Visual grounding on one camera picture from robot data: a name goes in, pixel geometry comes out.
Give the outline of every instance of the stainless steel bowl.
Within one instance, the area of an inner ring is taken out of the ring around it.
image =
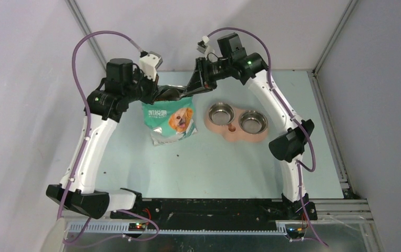
[[[234,119],[234,110],[230,105],[218,102],[210,107],[208,117],[216,125],[227,125]]]
[[[267,118],[259,111],[247,110],[239,117],[239,126],[249,134],[262,133],[268,126]]]

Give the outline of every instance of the dog food bag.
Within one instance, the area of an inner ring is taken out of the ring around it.
[[[197,133],[192,97],[179,101],[156,101],[152,105],[142,103],[142,106],[154,146],[180,141]]]

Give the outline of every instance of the light blue table surface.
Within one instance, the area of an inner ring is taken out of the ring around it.
[[[192,72],[162,72],[160,85],[185,85]],[[340,183],[324,132],[320,113],[306,71],[275,71],[274,80],[293,108],[315,129],[317,169],[304,170],[304,184],[311,198],[343,198]],[[271,120],[269,137],[259,143],[225,141],[206,129],[203,118],[218,101],[265,113],[253,93],[235,79],[218,81],[213,92],[196,95],[194,120],[199,132],[182,141],[153,146],[143,123],[140,102],[123,114],[101,160],[96,188],[126,187],[143,197],[170,198],[280,198],[282,175],[268,143],[276,132]],[[309,146],[304,162],[311,165]]]

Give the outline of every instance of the dog image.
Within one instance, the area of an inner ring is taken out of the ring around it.
[[[190,108],[181,108],[169,118],[169,126],[175,129],[177,133],[186,132],[191,124],[193,111]]]

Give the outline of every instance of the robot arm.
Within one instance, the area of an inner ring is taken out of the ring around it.
[[[87,116],[85,116],[72,162],[60,184],[48,186],[46,191],[48,197],[59,204],[67,184],[70,183],[64,203],[65,209],[98,219],[106,211],[133,207],[136,192],[127,189],[100,192],[95,190],[95,181],[107,142],[123,112],[129,108],[129,103],[137,100],[152,103],[158,94],[156,69],[161,63],[161,56],[154,52],[142,53],[138,67],[130,59],[112,59],[107,63],[106,78],[103,78],[100,86],[87,97],[91,113],[89,136],[86,137]],[[70,177],[84,139],[86,146],[75,175]]]
[[[208,59],[208,54],[213,52],[211,46],[207,44],[208,41],[207,37],[203,37],[202,41],[198,43],[198,50],[204,53],[205,57],[196,60],[196,70],[185,93],[180,96],[190,96],[192,90],[195,93],[211,91],[216,88],[217,80],[227,77],[238,79],[243,85],[247,86],[262,103],[269,114],[268,116],[281,133],[280,136],[269,143],[269,148],[271,153],[281,161],[284,182],[283,196],[290,202],[299,201],[300,197],[305,196],[306,191],[302,189],[302,195],[299,195],[299,175],[296,162],[302,160],[306,138],[273,91],[275,90],[279,94],[286,107],[292,112],[293,117],[301,122],[308,135],[314,129],[312,120],[302,120],[276,83],[272,81],[271,86],[268,84],[267,64],[259,54],[253,53],[247,56],[236,33],[218,39],[222,57],[218,58],[216,62],[211,62]]]

